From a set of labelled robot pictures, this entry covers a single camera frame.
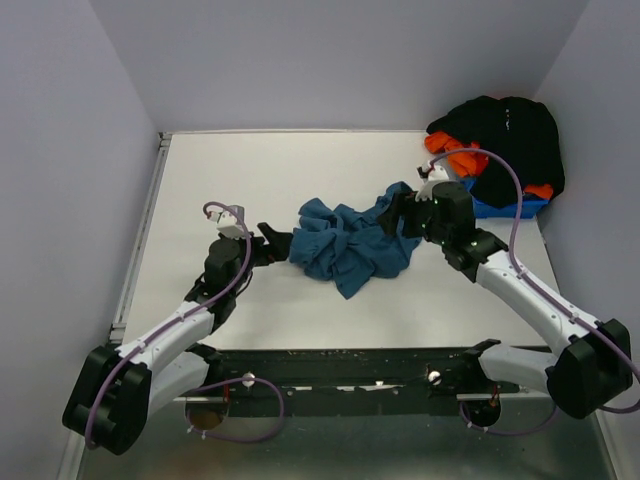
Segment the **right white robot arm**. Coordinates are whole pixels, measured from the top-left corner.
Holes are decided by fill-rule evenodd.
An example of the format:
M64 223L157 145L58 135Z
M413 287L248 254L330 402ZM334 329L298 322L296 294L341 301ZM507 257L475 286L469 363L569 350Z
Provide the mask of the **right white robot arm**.
M426 198L403 189L377 222L387 235L438 245L454 270L501 299L547 345L547 352L539 352L498 340L478 344L459 370L467 389L517 384L548 394L564 413L583 419L632 386L638 370L627 328L571 305L531 274L512 247L477 227L471 196L462 185L440 182Z

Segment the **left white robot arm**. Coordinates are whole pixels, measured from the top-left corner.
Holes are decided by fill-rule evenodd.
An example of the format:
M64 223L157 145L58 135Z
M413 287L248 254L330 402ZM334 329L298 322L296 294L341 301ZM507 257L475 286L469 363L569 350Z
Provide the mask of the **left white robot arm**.
M176 397L209 395L234 384L222 379L216 351L201 341L230 317L254 268L288 258L292 234L266 223L258 229L258 236L219 236L209 246L203 273L168 319L129 343L88 354L62 417L88 449L121 455L148 418Z

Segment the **teal blue t shirt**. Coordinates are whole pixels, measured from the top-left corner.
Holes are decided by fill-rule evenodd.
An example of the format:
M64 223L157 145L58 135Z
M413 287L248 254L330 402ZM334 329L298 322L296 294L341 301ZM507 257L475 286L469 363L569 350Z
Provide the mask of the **teal blue t shirt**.
M350 299L372 278L392 279L406 270L419 238L407 238L398 230L384 233L377 222L393 195L410 187L396 182L387 187L374 205L357 211L345 204L331 209L320 199L304 203L298 226L293 229L289 261L319 281L332 281L345 299Z

